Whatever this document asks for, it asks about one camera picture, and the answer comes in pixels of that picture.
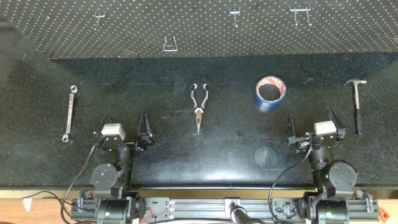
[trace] hammer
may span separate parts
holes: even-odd
[[[360,80],[358,78],[352,78],[348,80],[345,84],[352,82],[355,90],[355,106],[356,106],[356,132],[362,137],[362,121],[361,113],[359,111],[359,96],[358,96],[358,84],[366,84],[366,80]]]

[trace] hammer head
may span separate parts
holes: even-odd
[[[352,82],[353,85],[366,84],[366,80],[360,80],[358,78],[352,78],[352,79],[348,80],[345,84],[350,83],[350,82]]]

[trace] tape roll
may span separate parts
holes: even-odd
[[[280,91],[280,96],[277,100],[274,101],[269,101],[265,100],[261,95],[260,95],[260,87],[263,85],[274,85],[276,86],[279,91]],[[285,83],[278,77],[264,77],[262,78],[256,86],[256,101],[260,106],[263,106],[265,108],[274,108],[276,107],[285,97],[286,95],[286,85]]]

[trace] black and white pliers handle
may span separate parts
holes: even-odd
[[[193,103],[193,109],[195,110],[195,113],[198,111],[203,113],[203,111],[205,110],[207,101],[209,99],[209,91],[207,90],[207,84],[204,84],[203,88],[205,89],[205,99],[201,103],[200,107],[198,107],[197,101],[195,100],[195,93],[197,91],[197,87],[198,86],[196,84],[193,84],[193,90],[191,91],[191,99],[192,99],[192,103]]]

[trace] black tabletop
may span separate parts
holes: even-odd
[[[285,145],[287,115],[296,135],[328,120],[327,106],[348,134],[335,159],[358,170],[359,187],[398,187],[398,54],[311,54],[213,58],[22,59],[2,62],[0,84],[0,186],[2,189],[65,189],[81,169],[111,114],[126,139],[136,139],[142,111],[156,144],[134,156],[134,189],[269,188],[301,160]],[[287,86],[283,102],[262,110],[256,83],[273,75]],[[363,78],[359,99],[364,136],[354,126],[350,78]],[[209,101],[196,133],[192,84],[208,84]],[[78,86],[71,141],[62,142],[71,85]],[[203,99],[198,89],[197,98]],[[95,166],[109,154],[96,151],[76,183],[90,187]],[[278,185],[312,187],[309,165]]]

